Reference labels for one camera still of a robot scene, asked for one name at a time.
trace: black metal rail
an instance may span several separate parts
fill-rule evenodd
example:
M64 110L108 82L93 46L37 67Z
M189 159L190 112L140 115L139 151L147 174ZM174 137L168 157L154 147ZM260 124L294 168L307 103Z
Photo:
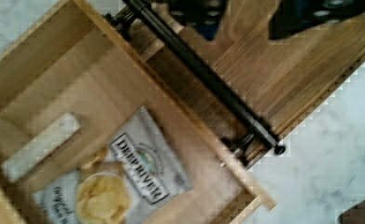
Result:
M268 149L276 154L285 151L279 146L279 138L270 125L255 115L240 97L152 10L148 0L124 0L129 9L140 19L170 51L174 53L199 78L230 111L246 126L249 134L254 134Z

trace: wooden drawer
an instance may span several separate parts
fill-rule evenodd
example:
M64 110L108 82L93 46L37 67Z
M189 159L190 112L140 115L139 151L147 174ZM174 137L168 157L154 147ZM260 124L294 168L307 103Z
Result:
M44 223L32 193L104 146L142 105L162 127L194 187L147 223L241 223L261 205L273 208L254 176L153 77L151 68L84 0L60 1L3 52L0 164L67 111L82 118L82 129L16 184L0 172L0 187L15 207L0 205L0 223L22 223L16 211L27 223ZM219 166L220 160L226 167ZM0 194L0 201L7 199ZM242 206L241 213L234 209Z

